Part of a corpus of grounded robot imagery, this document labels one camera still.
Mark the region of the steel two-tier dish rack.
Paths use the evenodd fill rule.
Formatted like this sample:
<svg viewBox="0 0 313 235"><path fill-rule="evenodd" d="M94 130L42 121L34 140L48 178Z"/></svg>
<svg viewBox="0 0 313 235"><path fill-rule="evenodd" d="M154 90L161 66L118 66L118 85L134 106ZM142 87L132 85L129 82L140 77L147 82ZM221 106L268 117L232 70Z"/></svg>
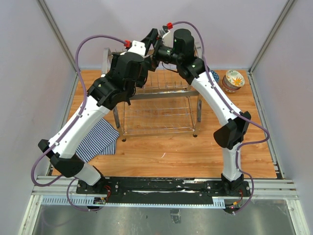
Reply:
<svg viewBox="0 0 313 235"><path fill-rule="evenodd" d="M136 90L131 105L119 103L113 117L121 140L130 137L191 133L201 125L202 96L177 73L173 64L160 63Z"/></svg>

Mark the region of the red diamond pattern bowl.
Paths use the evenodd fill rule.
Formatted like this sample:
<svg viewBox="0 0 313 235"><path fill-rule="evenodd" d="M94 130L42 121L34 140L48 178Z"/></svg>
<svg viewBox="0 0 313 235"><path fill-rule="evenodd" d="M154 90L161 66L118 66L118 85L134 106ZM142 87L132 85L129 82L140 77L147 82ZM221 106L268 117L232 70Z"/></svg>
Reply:
<svg viewBox="0 0 313 235"><path fill-rule="evenodd" d="M212 73L212 76L213 76L214 80L218 83L219 80L220 80L219 75L215 71L213 71L213 70L210 70L210 72Z"/></svg>

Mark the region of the grey leaf pattern bowl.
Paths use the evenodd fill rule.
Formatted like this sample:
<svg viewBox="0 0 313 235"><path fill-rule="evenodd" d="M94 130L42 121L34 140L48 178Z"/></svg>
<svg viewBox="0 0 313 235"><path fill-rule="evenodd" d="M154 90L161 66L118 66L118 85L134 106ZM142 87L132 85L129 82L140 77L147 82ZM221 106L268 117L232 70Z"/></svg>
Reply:
<svg viewBox="0 0 313 235"><path fill-rule="evenodd" d="M223 84L224 84L224 85L229 85L229 86L234 86L234 87L235 87L235 85L233 85L233 84L228 80L228 78L227 78L226 75L223 77Z"/></svg>

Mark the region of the pink floral bowl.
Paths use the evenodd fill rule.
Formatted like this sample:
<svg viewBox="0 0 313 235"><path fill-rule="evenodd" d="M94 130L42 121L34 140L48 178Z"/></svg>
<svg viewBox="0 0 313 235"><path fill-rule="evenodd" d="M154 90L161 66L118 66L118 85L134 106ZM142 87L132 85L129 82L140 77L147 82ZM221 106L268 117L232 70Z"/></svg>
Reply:
<svg viewBox="0 0 313 235"><path fill-rule="evenodd" d="M223 85L223 88L230 93L235 92L241 88L241 87L233 85L226 78L222 80L222 85Z"/></svg>

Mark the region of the orange green leaf bowl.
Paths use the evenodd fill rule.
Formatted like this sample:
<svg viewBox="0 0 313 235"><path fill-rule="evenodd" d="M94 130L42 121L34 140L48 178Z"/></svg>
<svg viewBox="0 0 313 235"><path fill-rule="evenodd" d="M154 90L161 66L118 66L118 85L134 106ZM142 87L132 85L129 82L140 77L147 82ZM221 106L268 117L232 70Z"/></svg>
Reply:
<svg viewBox="0 0 313 235"><path fill-rule="evenodd" d="M227 83L235 88L241 88L245 84L244 77L236 70L228 70L225 77Z"/></svg>

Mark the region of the black diamond pattern bowl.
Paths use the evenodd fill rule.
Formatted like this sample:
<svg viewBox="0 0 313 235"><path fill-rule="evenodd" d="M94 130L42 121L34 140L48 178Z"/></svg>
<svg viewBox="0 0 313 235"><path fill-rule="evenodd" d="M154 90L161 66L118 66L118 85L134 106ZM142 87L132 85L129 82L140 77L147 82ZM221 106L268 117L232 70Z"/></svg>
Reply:
<svg viewBox="0 0 313 235"><path fill-rule="evenodd" d="M229 86L229 85L222 85L223 89L228 92L228 93L234 93L236 92L240 87L234 87L234 86Z"/></svg>

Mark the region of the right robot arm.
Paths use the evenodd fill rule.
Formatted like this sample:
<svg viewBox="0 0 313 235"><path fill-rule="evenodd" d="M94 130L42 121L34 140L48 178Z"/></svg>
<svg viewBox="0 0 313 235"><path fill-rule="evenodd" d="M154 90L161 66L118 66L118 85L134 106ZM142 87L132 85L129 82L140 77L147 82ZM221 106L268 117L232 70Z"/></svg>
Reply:
<svg viewBox="0 0 313 235"><path fill-rule="evenodd" d="M195 55L194 37L188 29L174 32L173 45L167 46L165 38L170 30L166 26L158 31L153 28L142 39L145 48L153 47L149 57L149 69L153 70L160 62L173 64L178 74L187 81L209 104L221 127L214 132L216 143L222 148L223 171L221 174L222 191L228 196L234 195L244 185L245 173L241 170L241 146L251 121L249 112L242 112L222 91L207 66L205 56Z"/></svg>

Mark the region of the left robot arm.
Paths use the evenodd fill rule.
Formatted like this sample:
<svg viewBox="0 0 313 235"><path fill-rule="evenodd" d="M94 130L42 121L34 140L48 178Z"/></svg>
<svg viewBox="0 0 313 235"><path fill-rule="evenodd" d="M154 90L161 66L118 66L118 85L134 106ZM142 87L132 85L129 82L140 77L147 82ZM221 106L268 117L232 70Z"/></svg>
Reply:
<svg viewBox="0 0 313 235"><path fill-rule="evenodd" d="M92 127L118 103L130 102L135 88L144 84L147 74L144 54L127 51L113 55L108 73L93 82L86 100L66 125L51 139L39 142L39 148L46 152L55 169L67 178L84 181L95 194L104 190L104 176L83 162L76 149Z"/></svg>

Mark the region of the blue white striped cloth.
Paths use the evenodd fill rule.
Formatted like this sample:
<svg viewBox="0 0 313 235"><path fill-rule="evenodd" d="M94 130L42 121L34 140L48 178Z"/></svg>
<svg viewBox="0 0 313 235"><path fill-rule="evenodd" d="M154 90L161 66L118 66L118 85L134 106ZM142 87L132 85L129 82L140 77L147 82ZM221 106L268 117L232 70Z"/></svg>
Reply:
<svg viewBox="0 0 313 235"><path fill-rule="evenodd" d="M85 163L96 156L114 155L119 132L106 121L100 119L79 143L75 153Z"/></svg>

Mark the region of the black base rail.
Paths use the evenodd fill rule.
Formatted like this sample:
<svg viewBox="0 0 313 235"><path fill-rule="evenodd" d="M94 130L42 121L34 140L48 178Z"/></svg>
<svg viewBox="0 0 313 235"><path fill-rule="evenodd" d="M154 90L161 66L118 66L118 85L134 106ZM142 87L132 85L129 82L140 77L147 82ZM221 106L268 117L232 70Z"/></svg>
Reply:
<svg viewBox="0 0 313 235"><path fill-rule="evenodd" d="M203 205L211 204L214 196L249 197L250 185L241 181L231 188L221 180L196 178L106 177L99 186L78 181L77 194L104 195L109 203Z"/></svg>

